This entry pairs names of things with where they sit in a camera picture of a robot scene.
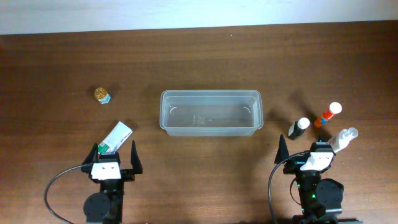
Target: white and green package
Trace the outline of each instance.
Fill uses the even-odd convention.
[[[116,152],[131,134],[132,130],[119,121],[104,141],[99,144],[98,153]]]

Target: wood grain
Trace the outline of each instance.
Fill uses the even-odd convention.
[[[48,181],[82,163],[117,121],[135,132],[120,149],[129,167],[135,140],[144,174],[125,185],[123,223],[268,222],[267,183],[279,135],[332,101],[343,112],[310,128],[355,127],[323,177],[345,185],[343,214],[366,223],[398,219],[398,22],[0,36],[1,223],[56,223],[43,203]],[[99,104],[93,89],[112,99]],[[172,138],[159,127],[164,90],[250,89],[262,94],[264,127],[251,137]],[[279,170],[275,212],[301,210],[292,176]],[[76,171],[52,186],[49,202],[84,223],[83,203],[99,186]]]

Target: white bottle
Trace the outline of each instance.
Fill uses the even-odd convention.
[[[344,149],[348,146],[349,142],[354,138],[358,137],[358,130],[355,128],[343,129],[336,136],[329,139],[329,144],[333,151],[337,153],[338,151]]]

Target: small bottle with gold cap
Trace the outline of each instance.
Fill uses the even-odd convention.
[[[111,96],[108,94],[108,92],[102,88],[99,87],[94,91],[94,97],[101,103],[109,103]]]

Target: white bottle cap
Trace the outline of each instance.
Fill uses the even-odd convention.
[[[340,139],[344,141],[352,141],[356,137],[358,137],[358,130],[355,128],[349,128],[343,132]]]
[[[332,102],[329,106],[329,111],[333,114],[338,114],[343,110],[343,107],[341,106],[341,104],[337,103],[337,102]]]
[[[298,122],[297,122],[297,126],[300,129],[306,129],[307,127],[310,126],[310,120],[308,118],[301,118]]]

